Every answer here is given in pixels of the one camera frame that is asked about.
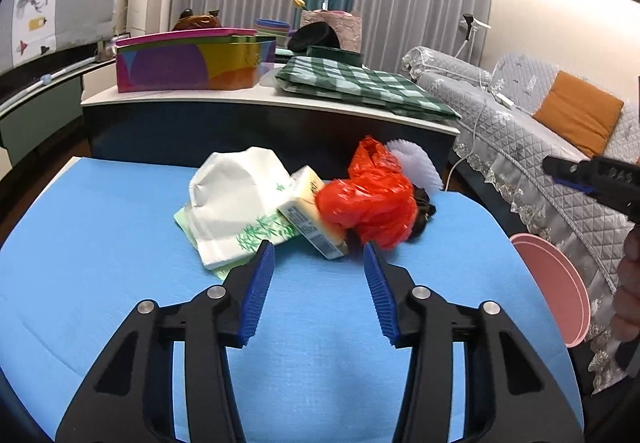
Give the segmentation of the right hand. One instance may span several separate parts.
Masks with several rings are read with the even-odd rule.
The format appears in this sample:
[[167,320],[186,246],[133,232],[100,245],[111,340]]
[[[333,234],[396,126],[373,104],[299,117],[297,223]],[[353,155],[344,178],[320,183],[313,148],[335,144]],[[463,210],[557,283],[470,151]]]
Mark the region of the right hand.
[[624,243],[624,255],[617,268],[618,289],[614,295],[614,336],[623,342],[639,336],[640,330],[640,234],[634,227]]

